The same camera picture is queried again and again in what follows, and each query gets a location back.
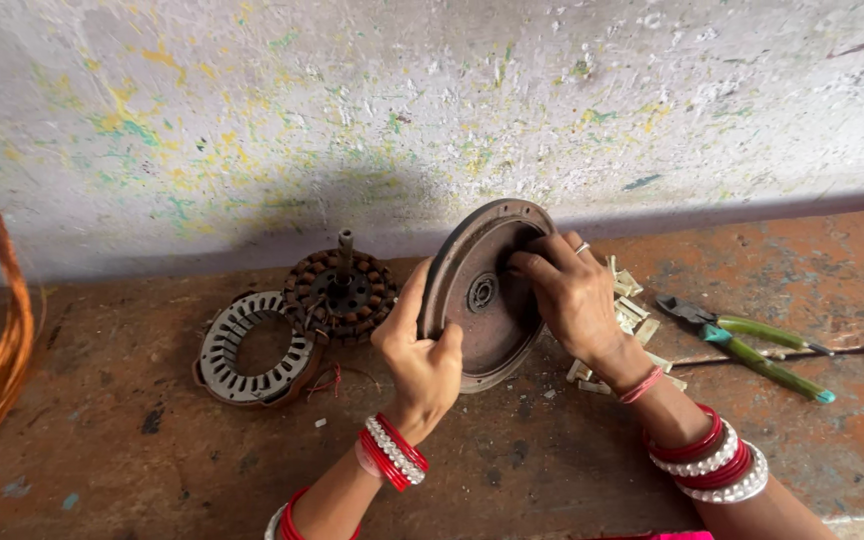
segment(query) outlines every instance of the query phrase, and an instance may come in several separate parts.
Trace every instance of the wire cutter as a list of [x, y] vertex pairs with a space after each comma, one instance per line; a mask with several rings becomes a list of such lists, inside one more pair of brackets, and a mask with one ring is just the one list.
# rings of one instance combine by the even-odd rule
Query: wire cutter
[[835, 352], [832, 350], [822, 345], [810, 343], [794, 333], [789, 333], [770, 325], [732, 315], [709, 313], [691, 301], [668, 294], [657, 295], [655, 303], [664, 312], [699, 326], [699, 338], [702, 338], [703, 341], [711, 341], [720, 345], [735, 355], [740, 362], [752, 371], [768, 377], [783, 387], [795, 390], [806, 398], [817, 400], [824, 404], [835, 401], [835, 394], [833, 392], [779, 366], [769, 358], [759, 354], [758, 350], [753, 349], [739, 338], [733, 336], [733, 333], [762, 338], [778, 345], [795, 349], [796, 351], [811, 349], [830, 357], [835, 355]]

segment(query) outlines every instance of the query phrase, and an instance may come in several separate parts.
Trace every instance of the wooden workbench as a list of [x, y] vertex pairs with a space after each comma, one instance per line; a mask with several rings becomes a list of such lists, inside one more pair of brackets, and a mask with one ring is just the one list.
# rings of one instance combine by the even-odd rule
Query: wooden workbench
[[[821, 405], [720, 362], [719, 350], [661, 314], [647, 347], [681, 364], [673, 375], [689, 383], [687, 393], [761, 448], [810, 509], [824, 519], [864, 518], [864, 212], [595, 249], [618, 254], [649, 304], [668, 292], [856, 350], [787, 360], [838, 395]], [[404, 282], [417, 261], [390, 267]], [[365, 371], [380, 386], [345, 370], [338, 398], [322, 391], [254, 411], [193, 383], [202, 323], [243, 291], [280, 289], [286, 272], [50, 289], [28, 381], [0, 426], [0, 536], [260, 538], [288, 495], [347, 450], [392, 394], [368, 346], [326, 353], [323, 362]], [[0, 291], [0, 329], [5, 298]], [[701, 527], [689, 500], [648, 461], [629, 411], [566, 384], [570, 363], [545, 333], [509, 380], [460, 396], [422, 446], [432, 465], [426, 483], [404, 494], [384, 488], [365, 537], [588, 538]], [[549, 389], [557, 391], [551, 399]], [[320, 418], [328, 423], [316, 428]]]

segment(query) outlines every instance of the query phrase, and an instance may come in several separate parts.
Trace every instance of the white painted wall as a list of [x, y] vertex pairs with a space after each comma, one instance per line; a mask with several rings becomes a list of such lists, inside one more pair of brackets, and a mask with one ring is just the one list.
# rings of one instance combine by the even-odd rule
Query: white painted wall
[[599, 235], [864, 205], [864, 2], [0, 0], [33, 280], [433, 253], [478, 205]]

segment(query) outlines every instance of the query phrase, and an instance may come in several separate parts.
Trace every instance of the plier jaw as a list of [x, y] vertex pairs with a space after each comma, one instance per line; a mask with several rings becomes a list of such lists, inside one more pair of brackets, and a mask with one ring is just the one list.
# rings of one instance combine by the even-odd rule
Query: plier jaw
[[718, 325], [718, 317], [689, 300], [671, 294], [655, 296], [655, 303], [669, 315], [681, 317], [693, 325]]

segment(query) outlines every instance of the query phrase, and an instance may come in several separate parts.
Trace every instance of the woman's right hand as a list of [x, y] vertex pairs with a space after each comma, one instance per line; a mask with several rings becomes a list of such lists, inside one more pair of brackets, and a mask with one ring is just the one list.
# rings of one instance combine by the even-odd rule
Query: woman's right hand
[[623, 379], [630, 370], [638, 375], [641, 369], [637, 368], [647, 366], [629, 365], [627, 352], [639, 342], [616, 322], [612, 272], [590, 250], [576, 254], [581, 245], [582, 238], [574, 230], [549, 234], [530, 246], [545, 256], [516, 251], [509, 264], [532, 281], [539, 313], [570, 355], [607, 383]]

